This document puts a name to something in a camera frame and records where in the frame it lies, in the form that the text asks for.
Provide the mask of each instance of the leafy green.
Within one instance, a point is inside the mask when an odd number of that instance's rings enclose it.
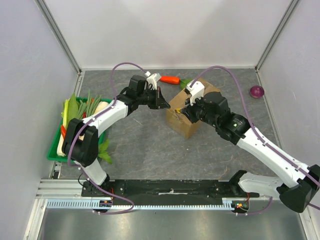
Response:
[[[78,103],[76,100],[76,95],[73,93],[69,100],[69,106],[68,106],[68,115],[67,115],[67,127],[69,122],[76,118],[78,114]]]
[[[180,79],[180,88],[184,89],[188,83],[190,83],[192,81],[191,78],[188,79]]]
[[[106,151],[108,146],[109,146],[109,139],[105,140],[105,142],[103,142],[99,145],[99,153]]]
[[[112,159],[111,159],[111,157],[108,155],[108,153],[106,151],[103,152],[103,153],[99,153],[98,157],[102,158],[103,160],[105,160],[109,164],[112,164]]]

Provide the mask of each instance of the gray tabletop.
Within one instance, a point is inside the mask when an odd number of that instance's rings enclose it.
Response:
[[[163,76],[180,79],[195,78],[202,69],[149,70]],[[254,69],[233,69],[237,76],[248,111],[255,126],[276,143],[266,104],[262,98],[249,96],[249,89],[258,84]],[[80,97],[92,95],[113,98],[109,70],[86,71]],[[142,75],[140,70],[117,70],[114,82],[119,93],[127,87],[132,75]],[[232,112],[244,115],[238,89],[232,78],[220,69],[203,76],[221,90]],[[159,82],[161,91],[169,102],[181,90],[178,85]],[[110,139],[108,153],[113,164],[101,162],[112,179],[223,179],[232,177],[238,170],[253,174],[274,176],[274,173],[253,155],[220,138],[215,129],[202,123],[197,132],[185,139],[166,125],[165,110],[150,110],[140,106],[130,116],[119,120],[107,130]],[[75,179],[80,172],[62,164],[60,178]]]

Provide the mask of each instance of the red onion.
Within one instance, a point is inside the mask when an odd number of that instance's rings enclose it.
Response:
[[[258,85],[253,86],[250,89],[250,95],[251,97],[258,99],[258,98],[261,98],[263,95],[265,95],[265,90],[262,86],[258,86]]]

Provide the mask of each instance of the cardboard box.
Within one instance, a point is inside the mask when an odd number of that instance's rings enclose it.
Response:
[[[199,81],[204,85],[204,95],[210,92],[220,92],[218,88],[208,83],[206,80],[199,78]],[[175,112],[175,109],[183,108],[185,106],[185,100],[188,95],[182,90],[179,92],[170,102],[170,109],[166,110],[166,123],[167,125],[175,130],[186,139],[190,138],[196,130],[199,128],[201,121],[191,123],[188,118]]]

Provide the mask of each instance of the green basket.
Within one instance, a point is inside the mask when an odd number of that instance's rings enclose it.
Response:
[[[78,102],[80,102],[80,100],[82,100],[83,102],[87,102],[87,98],[86,97],[77,97],[76,100]],[[107,102],[110,103],[112,100],[110,99],[101,99],[101,102]],[[67,162],[68,161],[68,157],[67,156],[58,156],[57,155],[57,147],[59,144],[59,140],[60,140],[60,135],[61,135],[61,125],[62,125],[63,120],[61,120],[60,125],[58,127],[58,130],[55,133],[54,139],[52,141],[52,144],[50,146],[49,152],[46,156],[46,158],[50,161],[57,161],[57,162]],[[99,138],[99,145],[103,143],[104,139],[105,139],[105,135],[106,132],[104,131]]]

